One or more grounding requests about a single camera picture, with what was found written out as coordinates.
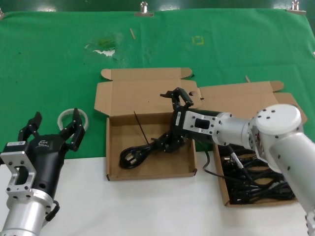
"black cable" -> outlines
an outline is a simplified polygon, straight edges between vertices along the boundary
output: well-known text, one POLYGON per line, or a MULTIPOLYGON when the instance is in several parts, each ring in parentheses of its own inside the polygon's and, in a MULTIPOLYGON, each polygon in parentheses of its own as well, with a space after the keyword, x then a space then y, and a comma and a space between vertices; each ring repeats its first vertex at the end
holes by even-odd
POLYGON ((123 169, 133 169, 144 162, 144 160, 154 150, 164 150, 166 152, 172 152, 172 150, 165 150, 166 146, 173 147, 174 150, 178 149, 185 143, 183 138, 176 139, 176 145, 172 146, 173 136, 170 131, 161 135, 158 139, 153 139, 153 142, 147 145, 141 145, 136 147, 128 147, 120 153, 119 165, 123 169))
POLYGON ((126 148, 120 153, 119 165, 124 169, 133 169, 141 165, 150 153, 157 149, 156 141, 148 145, 126 148))
POLYGON ((254 204, 262 199, 285 201, 295 198, 282 174, 275 173, 269 168, 261 171, 250 169, 252 167, 268 166, 257 158, 250 162, 246 161, 246 164, 243 165, 244 168, 239 168, 235 163, 231 165, 231 162, 229 162, 228 171, 224 171, 225 166, 222 165, 224 176, 206 170, 206 167, 210 164, 210 156, 203 144, 198 140, 195 141, 199 143, 207 156, 207 163, 203 166, 203 170, 226 180, 231 204, 254 204), (255 180, 261 178, 270 178, 271 180, 267 184, 258 184, 255 180))
POLYGON ((200 141, 198 141, 198 140, 196 140, 196 139, 195 139, 195 141, 196 141, 197 143, 199 143, 199 145, 200 145, 201 148, 204 150, 204 152, 206 153, 206 156, 207 156, 207 162, 206 162, 206 164, 202 167, 202 169, 203 169, 205 172, 207 172, 207 173, 209 173, 209 174, 211 174, 211 175, 213 175, 213 176, 217 176, 217 177, 224 178, 224 179, 226 179, 226 180, 242 182, 241 180, 236 179, 236 178, 231 178, 231 177, 227 177, 227 176, 221 176, 221 175, 218 175, 218 174, 216 174, 216 173, 214 173, 214 172, 208 171, 206 168, 207 168, 208 165, 210 164, 210 155, 209 155, 209 153, 207 152, 205 146, 204 146, 200 141))
POLYGON ((56 214, 60 210, 59 203, 54 200, 54 204, 55 204, 54 209, 48 215, 46 215, 46 217, 45 217, 46 221, 48 221, 48 222, 51 221, 52 219, 54 219, 56 214))

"wooden stick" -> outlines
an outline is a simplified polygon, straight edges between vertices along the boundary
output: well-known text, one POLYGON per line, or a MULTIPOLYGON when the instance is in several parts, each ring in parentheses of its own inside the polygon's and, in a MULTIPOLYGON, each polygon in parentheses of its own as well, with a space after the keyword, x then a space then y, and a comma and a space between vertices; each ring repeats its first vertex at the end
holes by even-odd
POLYGON ((247 77, 247 75, 245 76, 245 79, 247 80, 247 83, 250 83, 251 81, 249 80, 249 78, 247 77))
POLYGON ((136 39, 136 37, 134 36, 131 28, 130 28, 130 32, 131 32, 131 35, 132 35, 133 39, 136 39))

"silver bracket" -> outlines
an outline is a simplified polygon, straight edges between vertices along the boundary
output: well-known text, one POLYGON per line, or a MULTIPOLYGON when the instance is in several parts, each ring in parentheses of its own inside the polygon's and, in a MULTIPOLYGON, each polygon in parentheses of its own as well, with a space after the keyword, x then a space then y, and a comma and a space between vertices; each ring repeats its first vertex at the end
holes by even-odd
POLYGON ((154 16, 154 13, 148 12, 148 3, 142 1, 140 3, 140 12, 135 12, 134 16, 154 16))
POLYGON ((0 8, 0 20, 2 20, 4 18, 4 13, 1 11, 1 8, 0 8))
POLYGON ((287 9, 286 11, 300 15, 306 15, 306 11, 300 11, 299 3, 300 2, 298 0, 293 0, 292 7, 290 9, 287 9))
POLYGON ((307 212, 305 216, 306 219, 306 226, 308 228, 308 235, 314 236, 315 235, 315 212, 314 210, 307 212))
POLYGON ((9 185, 6 192, 9 196, 18 197, 20 194, 25 194, 31 190, 35 179, 36 170, 24 151, 3 152, 0 155, 3 162, 12 173, 9 185), (29 176, 24 184, 16 185, 19 177, 18 168, 26 168, 29 176))

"silver robotic arm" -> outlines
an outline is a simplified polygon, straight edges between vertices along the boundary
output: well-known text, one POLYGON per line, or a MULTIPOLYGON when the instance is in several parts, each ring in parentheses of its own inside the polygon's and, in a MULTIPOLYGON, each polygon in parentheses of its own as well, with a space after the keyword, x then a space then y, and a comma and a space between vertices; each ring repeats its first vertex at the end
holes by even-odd
MULTIPOLYGON (((254 150, 272 170, 283 174, 307 213, 309 235, 315 236, 315 144, 303 133, 300 111, 292 105, 278 104, 250 120, 230 113, 203 114, 187 111, 183 129, 191 137, 191 132, 198 133, 218 145, 235 144, 254 150)), ((237 156, 232 158, 241 168, 237 156)))

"metal clip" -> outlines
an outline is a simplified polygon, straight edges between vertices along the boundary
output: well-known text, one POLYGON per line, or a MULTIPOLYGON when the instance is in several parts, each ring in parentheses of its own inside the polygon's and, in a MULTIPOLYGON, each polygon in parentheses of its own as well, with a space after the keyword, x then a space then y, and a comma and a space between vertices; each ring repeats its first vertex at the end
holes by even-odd
POLYGON ((0 8, 0 20, 2 20, 4 17, 4 13, 1 11, 1 8, 0 8))
POLYGON ((148 3, 142 1, 140 3, 140 12, 135 12, 134 16, 153 16, 153 12, 148 12, 148 3))
POLYGON ((291 12, 291 13, 306 15, 306 11, 300 11, 299 3, 300 2, 298 0, 293 0, 291 9, 287 9, 286 11, 291 12))

